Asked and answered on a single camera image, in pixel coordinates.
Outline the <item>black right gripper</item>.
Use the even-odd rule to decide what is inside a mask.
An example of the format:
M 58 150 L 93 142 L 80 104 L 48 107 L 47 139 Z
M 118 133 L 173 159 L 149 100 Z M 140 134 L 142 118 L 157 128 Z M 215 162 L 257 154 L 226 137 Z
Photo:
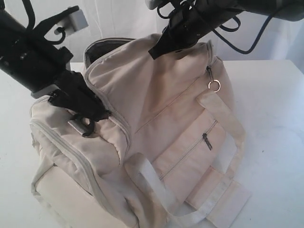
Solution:
M 236 17 L 233 7 L 221 7 L 218 0 L 170 0 L 174 7 L 157 43 L 148 51 L 153 59 L 195 45 L 200 38 Z

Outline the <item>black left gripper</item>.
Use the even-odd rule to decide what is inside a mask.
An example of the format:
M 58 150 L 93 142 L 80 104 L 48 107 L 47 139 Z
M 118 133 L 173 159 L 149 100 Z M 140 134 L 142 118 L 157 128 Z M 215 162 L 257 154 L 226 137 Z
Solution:
M 96 122 L 110 117 L 111 112 L 87 86 L 79 72 L 66 68 L 71 52 L 54 47 L 35 30 L 22 25 L 1 25 L 0 68 L 26 87 L 35 99 L 49 95 L 48 102 Z

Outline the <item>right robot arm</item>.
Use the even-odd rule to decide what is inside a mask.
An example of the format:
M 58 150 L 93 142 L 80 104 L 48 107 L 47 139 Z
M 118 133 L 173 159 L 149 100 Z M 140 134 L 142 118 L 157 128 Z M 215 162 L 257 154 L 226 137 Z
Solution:
M 190 48 L 210 32 L 236 52 L 247 55 L 255 49 L 271 19 L 300 21 L 304 18 L 302 0 L 148 0 L 146 4 L 169 21 L 156 45 L 149 50 L 153 59 Z M 240 26 L 237 15 L 244 11 L 267 17 L 249 50 L 237 48 L 216 31 L 216 28 L 237 31 L 238 27 L 228 28 L 224 23 L 233 19 Z

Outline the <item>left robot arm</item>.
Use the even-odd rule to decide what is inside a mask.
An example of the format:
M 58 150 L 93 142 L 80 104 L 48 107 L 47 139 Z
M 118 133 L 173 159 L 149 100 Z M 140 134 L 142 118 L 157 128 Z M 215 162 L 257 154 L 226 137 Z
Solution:
M 45 35 L 56 24 L 62 42 L 68 30 L 73 32 L 87 27 L 86 19 L 78 6 L 41 21 L 35 28 L 25 28 L 7 11 L 0 12 L 0 68 L 26 87 L 38 99 L 48 95 L 56 107 L 72 110 L 93 121 L 109 118 L 97 95 L 88 88 L 80 73 L 67 68 L 73 54 L 66 48 L 56 48 L 56 42 Z

